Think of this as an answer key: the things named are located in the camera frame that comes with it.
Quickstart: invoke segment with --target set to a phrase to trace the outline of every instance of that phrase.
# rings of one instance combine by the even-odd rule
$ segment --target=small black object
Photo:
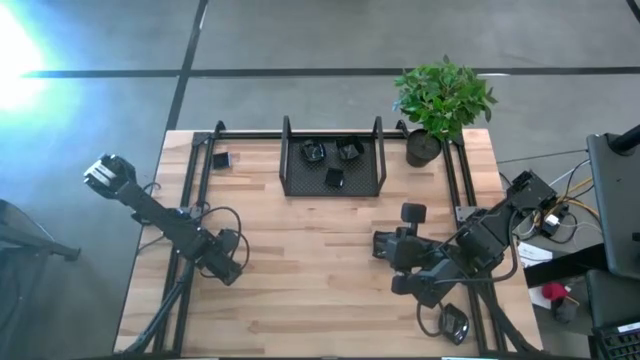
[[[338,155],[342,160],[353,160],[364,154],[364,145],[355,135],[346,136],[336,139],[336,147]]]
[[[580,304],[570,297],[557,299],[551,303],[553,318],[562,324],[568,324],[576,318]]]
[[[342,187],[344,185],[344,172],[340,169],[329,168],[324,182],[329,186]]]
[[[618,155],[633,155],[635,147],[640,144],[640,125],[622,135],[606,134],[611,150]]]
[[[231,154],[229,154],[228,152],[213,154],[212,166],[215,170],[231,167]]]
[[[460,345],[469,333],[469,318],[452,304],[442,310],[439,325],[442,335],[456,345]]]
[[[302,157],[308,162],[321,161],[327,154],[324,145],[315,140],[305,141],[300,148],[302,149]]]
[[[422,204],[402,204],[400,218],[404,222],[423,224],[427,218],[427,207]]]
[[[394,237],[395,234],[392,232],[375,231],[373,233],[373,247],[371,255],[376,259],[386,259],[387,239],[393,239]]]
[[[238,242],[240,241],[240,237],[229,229],[220,230],[220,232],[218,232],[218,239],[222,244],[222,251],[225,254],[229,254],[238,248]]]

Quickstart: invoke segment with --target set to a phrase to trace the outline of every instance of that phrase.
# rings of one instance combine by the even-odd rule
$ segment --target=black cable
[[[560,156],[560,155],[567,155],[567,154],[575,154],[575,153],[579,153],[579,152],[589,152],[588,149],[580,149],[580,150],[570,150],[570,151],[561,151],[561,152],[554,152],[551,154],[542,154],[542,155],[536,155],[536,156],[527,156],[524,158],[515,158],[515,159],[509,159],[509,160],[500,160],[500,161],[496,161],[497,164],[507,164],[510,162],[516,162],[516,161],[524,161],[524,160],[534,160],[534,159],[541,159],[541,158],[546,158],[546,157],[550,157],[550,156]]]
[[[591,191],[591,189],[593,189],[593,184],[591,184],[591,186],[589,186],[589,188],[581,193],[579,193],[578,195],[573,195],[572,198],[573,199],[577,199],[578,197],[588,193],[589,191]]]
[[[160,240],[162,240],[162,239],[164,239],[164,238],[165,238],[165,237],[164,237],[164,235],[162,235],[162,236],[158,237],[157,239],[152,240],[152,241],[150,241],[150,242],[148,242],[148,243],[146,243],[146,244],[144,244],[144,245],[140,246],[140,247],[138,248],[138,252],[136,253],[136,255],[139,255],[139,254],[140,254],[140,252],[141,252],[143,249],[145,249],[145,248],[147,248],[147,247],[149,247],[149,246],[151,246],[151,245],[153,245],[153,244],[157,243],[158,241],[160,241]]]
[[[424,326],[424,324],[422,323],[422,316],[421,316],[422,306],[423,305],[420,304],[420,301],[418,301],[416,306],[416,319],[418,320],[418,326],[420,327],[420,330],[422,330],[422,332],[428,337],[438,337],[442,335],[442,329],[440,329],[440,326],[438,326],[438,331],[434,333],[429,332],[429,330],[427,330],[427,328]],[[442,317],[442,313],[444,312],[444,307],[442,306],[442,303],[440,301],[438,301],[438,306],[440,306],[440,316]]]
[[[158,190],[162,189],[162,185],[160,185],[159,183],[157,183],[155,181],[152,181],[152,182],[148,183],[147,185],[143,186],[142,187],[142,191],[147,192],[147,190],[152,186],[153,186],[154,189],[158,189]]]
[[[513,241],[512,238],[512,229],[513,229],[513,221],[516,218],[516,215],[518,215],[518,210],[514,210],[513,213],[511,214],[511,217],[509,218],[509,223],[507,226],[507,239],[509,241],[509,247],[511,247],[511,260],[512,260],[512,267],[511,270],[509,270],[508,273],[504,274],[504,275],[500,275],[494,278],[478,278],[478,279],[474,279],[474,278],[469,278],[469,279],[443,279],[443,280],[438,280],[436,282],[433,283],[433,285],[440,285],[440,284],[445,284],[445,283],[451,283],[451,282],[459,282],[459,283],[479,283],[479,282],[484,282],[484,283],[497,283],[500,281],[505,281],[510,279],[511,277],[513,277],[513,275],[518,271],[518,260],[516,258],[516,245],[515,245],[515,241]]]
[[[194,207],[198,207],[198,206],[200,206],[200,205],[199,205],[198,203],[195,203],[195,204],[193,204],[193,205],[191,206],[191,208],[190,208],[190,209],[193,209]],[[209,202],[208,202],[208,201],[204,201],[204,202],[202,202],[202,210],[203,210],[203,211],[209,211],[210,209],[211,209],[211,204],[209,204]]]
[[[573,179],[573,175],[575,175],[576,171],[580,168],[580,166],[582,166],[582,164],[586,163],[587,161],[589,161],[589,159],[584,160],[580,164],[576,165],[576,167],[574,167],[573,170],[571,170],[571,175],[569,175],[569,181],[567,181],[567,190],[564,192],[563,197],[566,198],[567,196],[569,196],[569,189],[571,189],[571,180]]]
[[[500,177],[507,182],[507,184],[509,185],[509,187],[511,187],[511,180],[509,180],[508,177],[505,176],[505,174],[503,174],[502,172],[499,173]]]
[[[564,200],[563,200],[563,201],[561,201],[560,203],[556,204],[555,206],[559,206],[559,205],[561,205],[561,204],[570,204],[570,205],[571,205],[571,203],[570,203],[570,202],[568,202],[568,200],[572,200],[572,201],[575,201],[575,202],[578,202],[578,203],[580,203],[580,204],[583,204],[583,205],[584,205],[584,203],[583,203],[582,201],[580,201],[580,200],[576,199],[575,197],[567,196],[567,197],[565,197],[565,198],[564,198]],[[596,223],[597,223],[598,225],[600,225],[600,218],[598,218],[598,216],[596,216],[595,214],[593,214],[591,211],[587,211],[587,213],[589,213],[589,215],[591,215],[591,217],[593,217],[593,219],[596,221]],[[573,218],[574,225],[577,225],[577,224],[578,224],[578,219],[577,219],[577,217],[576,217],[573,213],[568,213],[567,215],[568,215],[568,216],[570,216],[571,218]],[[519,238],[518,240],[519,240],[519,241],[521,241],[521,242],[525,242],[525,241],[530,240],[530,239],[531,239],[531,238],[533,238],[534,236],[541,235],[541,234],[540,234],[540,229],[542,228],[543,223],[544,223],[544,217],[543,217],[543,216],[540,216],[540,218],[538,219],[538,227],[537,227],[537,229],[536,229],[535,231],[533,231],[533,234],[532,234],[531,236],[529,236],[529,237],[526,237],[526,238]],[[544,238],[545,238],[545,239],[547,239],[547,240],[549,240],[549,241],[551,241],[551,242],[554,242],[554,243],[556,243],[556,244],[566,244],[566,243],[568,243],[569,241],[573,240],[573,237],[574,237],[574,235],[575,235],[575,233],[576,233],[577,231],[578,231],[578,227],[577,227],[577,226],[575,226],[575,227],[574,227],[574,229],[573,229],[573,231],[572,231],[572,232],[571,232],[571,234],[569,235],[569,237],[568,237],[567,239],[565,239],[565,240],[556,240],[556,239],[553,239],[553,238],[551,238],[551,237],[546,237],[546,236],[545,236]]]
[[[244,234],[242,234],[242,221],[240,220],[240,215],[238,215],[238,212],[235,211],[234,209],[228,207],[228,206],[218,206],[212,209],[209,209],[207,211],[205,211],[204,213],[202,213],[202,215],[197,216],[195,218],[193,218],[191,221],[198,221],[203,219],[205,216],[214,213],[218,210],[227,210],[230,213],[232,213],[235,217],[236,217],[236,221],[238,223],[238,230],[230,230],[231,232],[235,233],[238,236],[238,244],[236,245],[236,247],[233,249],[233,251],[231,252],[231,259],[233,259],[233,256],[236,253],[236,250],[238,249],[238,246],[240,246],[240,239],[242,239],[245,243],[245,246],[247,247],[247,254],[245,256],[245,262],[244,264],[242,264],[242,266],[240,267],[240,270],[244,270],[244,268],[247,266],[247,264],[249,263],[249,256],[250,256],[250,252],[251,252],[251,248],[249,246],[249,241],[247,240],[247,238],[244,236]],[[204,278],[207,279],[214,279],[216,278],[215,275],[209,275],[209,274],[205,274],[203,272],[203,269],[200,269],[200,275]]]

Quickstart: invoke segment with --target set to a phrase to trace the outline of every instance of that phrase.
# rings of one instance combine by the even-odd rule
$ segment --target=wooden table
[[[176,207],[184,183],[192,131],[167,133],[153,197]],[[503,198],[487,130],[465,130],[467,155],[479,206]],[[390,291],[392,270],[371,256],[375,230],[402,224],[404,202],[425,204],[427,221],[419,234],[444,240],[455,230],[443,157],[424,168],[405,161],[405,141],[385,140],[388,178],[378,198],[287,198],[278,179],[279,140],[218,140],[215,152],[232,154],[231,169],[213,171],[207,201],[227,205],[242,218],[251,243],[251,261],[230,287],[195,276],[184,338],[183,356],[464,356],[477,355],[473,326],[455,346],[443,337],[428,338],[415,319],[415,299]],[[199,179],[200,164],[195,178]],[[462,176],[453,156],[463,204]],[[192,202],[197,194],[197,180]],[[235,228],[231,215],[215,213],[203,223],[216,233]],[[141,245],[159,231],[147,227]],[[116,350],[131,344],[157,311],[170,253],[170,242],[145,249],[137,257]],[[236,259],[242,262],[244,250]],[[494,275],[507,272],[510,254]],[[498,302],[516,328],[541,348],[538,327],[522,267],[496,284]],[[471,319],[467,288],[456,285],[444,299]],[[423,311],[435,329],[439,310]],[[483,311],[490,348],[493,333]]]

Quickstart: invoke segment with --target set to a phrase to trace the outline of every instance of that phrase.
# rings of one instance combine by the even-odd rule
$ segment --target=white cable
[[[535,214],[536,214],[536,211],[532,212],[531,215],[529,215],[529,216],[534,216]],[[516,230],[519,229],[519,226],[516,226],[516,228],[513,229],[513,233],[516,234],[519,237],[527,236],[527,235],[531,234],[533,232],[533,229],[535,229],[535,228],[536,228],[536,222],[532,220],[531,221],[531,227],[529,228],[529,230],[526,233],[520,234],[519,232],[517,232]]]
[[[590,162],[591,162],[591,160],[587,160],[587,161],[583,162],[582,164],[578,165],[577,167],[571,168],[571,170],[567,171],[566,173],[562,174],[559,178],[557,178],[557,179],[553,180],[552,182],[550,182],[549,186],[553,186],[553,184],[555,184],[558,181],[564,179],[569,174],[571,174],[573,171],[577,171],[580,167],[582,167],[583,165],[589,164]]]
[[[586,221],[581,222],[581,223],[577,223],[577,224],[575,224],[575,225],[566,225],[566,224],[558,224],[558,225],[560,225],[560,226],[564,226],[564,227],[580,227],[580,226],[583,226],[583,227],[584,227],[584,225],[586,225],[586,226],[590,226],[591,228],[593,228],[594,230],[596,230],[597,232],[599,232],[600,234],[602,234],[602,230],[600,230],[600,228],[599,228],[599,227],[597,227],[597,226],[593,225],[592,223],[588,223],[588,222],[586,222]]]
[[[578,247],[578,242],[576,241],[576,238],[577,238],[576,235],[578,235],[578,232],[580,230],[582,230],[582,229],[584,229],[586,227],[590,227],[590,228],[594,229],[595,231],[597,231],[598,233],[600,233],[600,235],[602,235],[602,230],[600,230],[599,227],[597,227],[597,226],[595,226],[595,225],[593,225],[591,223],[588,223],[588,222],[581,222],[581,223],[578,223],[576,225],[565,225],[565,224],[559,224],[559,225],[560,226],[564,226],[564,227],[569,227],[569,228],[576,227],[576,226],[578,227],[576,229],[576,232],[573,233],[573,239],[572,239],[573,246],[576,247],[576,250],[580,250],[580,248]]]

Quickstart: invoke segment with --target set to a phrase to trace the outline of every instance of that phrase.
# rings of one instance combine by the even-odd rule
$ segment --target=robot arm
[[[396,271],[391,284],[392,292],[398,295],[412,294],[418,301],[418,309],[420,305],[434,308],[458,282],[492,281],[487,278],[487,274],[502,262],[504,251],[515,246],[511,236],[513,228],[532,211],[550,208],[555,203],[556,195],[534,173],[524,172],[507,190],[505,200],[490,210],[476,210],[465,220],[460,230],[444,243],[417,236],[417,224],[425,220],[424,205],[403,204],[402,219],[411,225],[400,227],[395,233],[376,232],[373,256],[387,260]],[[452,240],[456,240],[457,245],[449,244]],[[495,299],[485,290],[479,291],[489,311],[494,314],[516,349],[538,351],[526,342]],[[457,319],[449,321],[448,325],[459,325],[452,329],[441,326],[443,334],[448,335],[455,344],[460,344],[468,330],[466,316],[457,309],[447,312],[445,307],[443,311],[449,318]]]
[[[85,173],[84,182],[107,199],[131,207],[138,217],[157,226],[180,254],[198,268],[207,268],[225,285],[242,273],[240,264],[229,256],[238,238],[228,231],[217,236],[198,225],[196,219],[180,210],[167,209],[147,194],[136,182],[133,165],[116,155],[104,155]]]

